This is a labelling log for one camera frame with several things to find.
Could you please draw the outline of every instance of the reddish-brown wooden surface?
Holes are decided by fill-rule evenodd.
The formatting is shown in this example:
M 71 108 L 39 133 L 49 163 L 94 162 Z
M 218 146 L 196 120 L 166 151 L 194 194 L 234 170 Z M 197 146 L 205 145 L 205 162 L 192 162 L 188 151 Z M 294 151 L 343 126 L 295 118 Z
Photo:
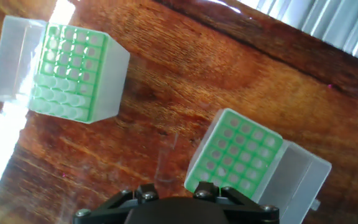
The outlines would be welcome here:
M 358 60 L 237 0 L 155 1 L 358 97 Z
M 107 32 L 132 54 L 121 110 L 91 125 L 30 112 L 0 182 L 0 223 L 69 223 L 147 182 L 164 197 L 189 195 L 188 163 L 226 107 L 333 164 L 305 223 L 358 223 L 358 98 L 157 2 L 72 2 L 70 24 Z M 6 14 L 47 21 L 54 7 L 0 0 L 0 35 Z

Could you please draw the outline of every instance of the translucent plastic box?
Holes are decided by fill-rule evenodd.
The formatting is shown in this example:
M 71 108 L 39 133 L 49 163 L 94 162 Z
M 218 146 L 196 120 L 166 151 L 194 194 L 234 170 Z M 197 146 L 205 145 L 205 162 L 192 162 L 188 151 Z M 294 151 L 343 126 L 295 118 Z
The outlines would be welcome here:
M 260 124 L 225 109 L 218 112 L 193 156 L 185 187 L 199 181 L 234 187 L 259 204 L 280 209 L 282 223 L 301 223 L 331 164 Z
M 92 123 L 118 114 L 129 52 L 108 34 L 7 16 L 0 101 Z

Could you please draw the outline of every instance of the wooden table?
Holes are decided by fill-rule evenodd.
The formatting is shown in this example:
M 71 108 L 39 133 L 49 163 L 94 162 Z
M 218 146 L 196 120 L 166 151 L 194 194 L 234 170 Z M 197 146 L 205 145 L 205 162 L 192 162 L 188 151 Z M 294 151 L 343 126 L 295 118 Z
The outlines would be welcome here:
M 189 161 L 221 108 L 333 164 L 305 223 L 358 223 L 358 59 L 225 2 L 241 13 L 207 0 L 72 0 L 70 24 L 132 55 L 121 110 L 91 125 L 30 112 L 0 182 L 0 223 L 69 223 L 147 182 L 163 197 L 190 195 Z M 54 8 L 0 0 L 0 35 L 6 14 L 48 21 Z

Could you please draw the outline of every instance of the black mount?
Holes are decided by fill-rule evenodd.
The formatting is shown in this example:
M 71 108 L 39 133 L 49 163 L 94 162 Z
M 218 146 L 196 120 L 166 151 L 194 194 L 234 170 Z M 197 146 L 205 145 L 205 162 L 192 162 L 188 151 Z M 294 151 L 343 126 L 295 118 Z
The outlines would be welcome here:
M 279 210 L 260 206 L 232 187 L 200 182 L 193 198 L 159 199 L 154 184 L 119 192 L 94 211 L 81 209 L 73 224 L 279 224 Z

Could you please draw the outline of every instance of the screw head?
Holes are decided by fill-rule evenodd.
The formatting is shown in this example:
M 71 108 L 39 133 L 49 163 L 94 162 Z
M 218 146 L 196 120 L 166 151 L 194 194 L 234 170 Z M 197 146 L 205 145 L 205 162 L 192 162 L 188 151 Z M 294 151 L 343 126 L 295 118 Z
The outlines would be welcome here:
M 155 193 L 154 192 L 146 192 L 142 194 L 142 198 L 146 199 L 146 200 L 150 200 L 153 199 L 155 197 Z
M 75 215 L 78 217 L 84 217 L 85 215 L 89 215 L 91 213 L 91 210 L 83 208 L 78 210 Z
M 265 212 L 272 212 L 274 210 L 277 210 L 277 208 L 273 205 L 261 205 L 261 209 L 263 209 Z
M 195 193 L 195 196 L 197 197 L 197 198 L 205 198 L 205 197 L 207 197 L 207 196 L 209 196 L 209 195 L 211 195 L 208 191 L 206 191 L 206 190 L 199 190 L 199 191 L 197 191 L 196 193 Z

